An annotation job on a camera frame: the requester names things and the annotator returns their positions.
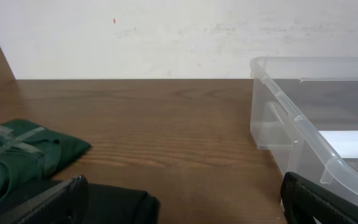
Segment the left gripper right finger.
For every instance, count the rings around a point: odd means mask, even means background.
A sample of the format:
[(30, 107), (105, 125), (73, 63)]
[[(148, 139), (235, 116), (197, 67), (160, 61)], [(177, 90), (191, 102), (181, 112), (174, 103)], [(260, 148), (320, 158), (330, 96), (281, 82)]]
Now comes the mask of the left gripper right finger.
[(284, 175), (280, 195), (288, 224), (358, 224), (358, 206), (295, 172)]

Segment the black cloth with tape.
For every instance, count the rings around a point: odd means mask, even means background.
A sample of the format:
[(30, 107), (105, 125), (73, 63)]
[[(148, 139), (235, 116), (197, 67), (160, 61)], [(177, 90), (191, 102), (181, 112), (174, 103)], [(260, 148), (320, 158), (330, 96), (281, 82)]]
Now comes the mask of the black cloth with tape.
[[(0, 202), (0, 214), (59, 184), (58, 180), (31, 180)], [(89, 212), (85, 223), (156, 224), (159, 200), (143, 190), (89, 184)]]

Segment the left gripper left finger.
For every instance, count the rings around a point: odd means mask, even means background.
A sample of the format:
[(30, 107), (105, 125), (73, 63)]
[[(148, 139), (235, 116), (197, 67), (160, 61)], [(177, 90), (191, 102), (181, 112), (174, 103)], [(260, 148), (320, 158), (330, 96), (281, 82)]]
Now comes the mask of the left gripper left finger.
[(82, 224), (88, 208), (88, 180), (80, 175), (1, 214), (0, 224)]

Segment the dark green cloth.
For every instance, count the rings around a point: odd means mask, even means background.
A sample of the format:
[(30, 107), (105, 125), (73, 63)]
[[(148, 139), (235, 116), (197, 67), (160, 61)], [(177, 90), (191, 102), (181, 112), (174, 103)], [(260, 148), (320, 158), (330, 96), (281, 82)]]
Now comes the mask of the dark green cloth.
[(64, 169), (90, 147), (25, 119), (0, 124), (0, 201), (26, 182)]

